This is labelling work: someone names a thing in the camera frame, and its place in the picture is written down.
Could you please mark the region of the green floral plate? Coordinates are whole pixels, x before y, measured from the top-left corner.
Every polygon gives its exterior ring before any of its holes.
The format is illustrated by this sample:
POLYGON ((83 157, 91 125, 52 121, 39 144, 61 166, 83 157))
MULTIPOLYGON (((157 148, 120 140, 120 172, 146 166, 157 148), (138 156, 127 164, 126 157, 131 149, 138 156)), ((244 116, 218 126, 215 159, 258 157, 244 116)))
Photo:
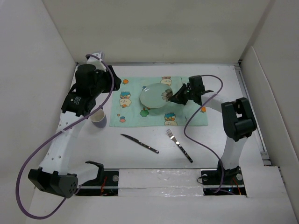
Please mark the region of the green floral plate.
POLYGON ((140 94, 140 102, 150 109, 158 109, 167 105, 173 90, 167 84, 154 83, 146 86, 140 94))

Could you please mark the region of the green cartoon placemat cloth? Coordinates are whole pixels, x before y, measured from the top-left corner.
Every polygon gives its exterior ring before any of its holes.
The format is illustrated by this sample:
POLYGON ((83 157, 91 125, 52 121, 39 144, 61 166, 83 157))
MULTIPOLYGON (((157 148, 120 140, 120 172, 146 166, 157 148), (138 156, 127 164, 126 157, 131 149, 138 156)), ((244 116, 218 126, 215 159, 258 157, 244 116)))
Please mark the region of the green cartoon placemat cloth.
POLYGON ((150 84, 160 83, 177 92, 187 77, 124 77, 120 89, 113 93, 110 115, 111 127, 184 126, 199 105, 189 101, 186 105, 166 102, 161 108, 144 106, 140 94, 150 84))

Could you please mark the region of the purple mug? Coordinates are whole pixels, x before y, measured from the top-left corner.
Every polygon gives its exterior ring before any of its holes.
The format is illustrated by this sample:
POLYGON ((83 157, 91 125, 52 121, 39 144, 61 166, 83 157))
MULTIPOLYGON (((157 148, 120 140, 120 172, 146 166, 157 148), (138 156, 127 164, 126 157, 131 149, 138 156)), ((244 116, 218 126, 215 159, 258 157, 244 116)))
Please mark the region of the purple mug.
POLYGON ((90 116, 90 120, 97 128, 104 128, 107 125, 107 117, 103 109, 90 116))

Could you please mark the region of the black handled fork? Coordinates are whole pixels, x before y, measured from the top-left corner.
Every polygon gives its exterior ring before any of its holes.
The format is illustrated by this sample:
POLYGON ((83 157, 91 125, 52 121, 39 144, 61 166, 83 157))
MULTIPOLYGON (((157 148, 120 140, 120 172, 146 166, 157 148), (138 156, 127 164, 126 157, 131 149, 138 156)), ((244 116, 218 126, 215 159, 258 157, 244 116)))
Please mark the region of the black handled fork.
POLYGON ((189 156, 189 154, 185 151, 185 149, 181 146, 179 141, 177 141, 176 137, 174 134, 171 132, 170 129, 166 131, 167 136, 177 145, 177 147, 181 150, 181 152, 185 155, 185 157, 188 159, 190 163, 193 163, 192 158, 189 156))

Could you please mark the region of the black handled knife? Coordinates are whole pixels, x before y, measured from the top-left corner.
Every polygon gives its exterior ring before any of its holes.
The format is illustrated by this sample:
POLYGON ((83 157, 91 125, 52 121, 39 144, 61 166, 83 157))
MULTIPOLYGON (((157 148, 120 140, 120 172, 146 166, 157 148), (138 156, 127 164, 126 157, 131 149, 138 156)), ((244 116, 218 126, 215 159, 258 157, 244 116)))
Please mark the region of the black handled knife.
POLYGON ((124 136, 125 138, 127 138, 127 139, 129 139, 129 140, 131 140, 131 141, 133 141, 135 143, 137 143, 138 145, 140 145, 140 146, 142 146, 142 147, 144 147, 144 148, 146 148, 146 149, 148 149, 148 150, 150 150, 150 151, 152 151, 152 152, 154 152, 156 154, 159 154, 158 150, 156 150, 156 149, 154 149, 154 148, 152 148, 152 147, 150 147, 150 146, 148 146, 148 145, 140 142, 138 139, 136 139, 134 137, 131 137, 129 135, 126 135, 126 134, 121 134, 121 135, 124 136))

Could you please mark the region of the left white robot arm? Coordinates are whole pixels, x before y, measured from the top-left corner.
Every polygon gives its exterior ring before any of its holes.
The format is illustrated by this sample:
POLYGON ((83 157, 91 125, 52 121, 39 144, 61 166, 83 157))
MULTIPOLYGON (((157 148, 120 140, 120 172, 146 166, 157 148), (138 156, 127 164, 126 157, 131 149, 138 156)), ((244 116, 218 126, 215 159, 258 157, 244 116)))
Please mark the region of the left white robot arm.
POLYGON ((47 142, 50 147, 46 156, 28 174, 37 189, 63 198, 72 197, 79 185, 87 181, 94 185, 104 181, 100 163, 87 161, 78 170, 69 171, 72 143, 86 120, 102 109, 103 105, 96 105, 96 98, 102 93, 110 96, 121 84, 112 66, 103 62, 102 51, 87 54, 86 58, 86 63, 76 69, 74 83, 61 108, 60 127, 47 142))

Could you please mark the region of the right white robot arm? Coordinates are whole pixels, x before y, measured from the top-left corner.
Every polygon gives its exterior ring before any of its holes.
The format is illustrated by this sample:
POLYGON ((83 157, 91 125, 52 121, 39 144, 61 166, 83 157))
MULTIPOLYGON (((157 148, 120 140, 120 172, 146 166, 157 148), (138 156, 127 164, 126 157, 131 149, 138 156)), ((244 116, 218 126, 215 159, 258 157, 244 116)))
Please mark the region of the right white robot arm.
POLYGON ((186 105, 191 100, 200 105, 196 112, 203 107, 208 107, 221 113, 227 138, 223 154, 218 158, 216 178, 218 182, 226 184, 237 174, 243 147, 257 129, 257 123, 247 98, 229 99, 220 95, 223 81, 214 75, 209 75, 209 77, 220 81, 220 89, 218 91, 206 90, 202 80, 205 76, 189 77, 189 82, 183 84, 175 94, 168 97, 168 100, 180 105, 186 105))

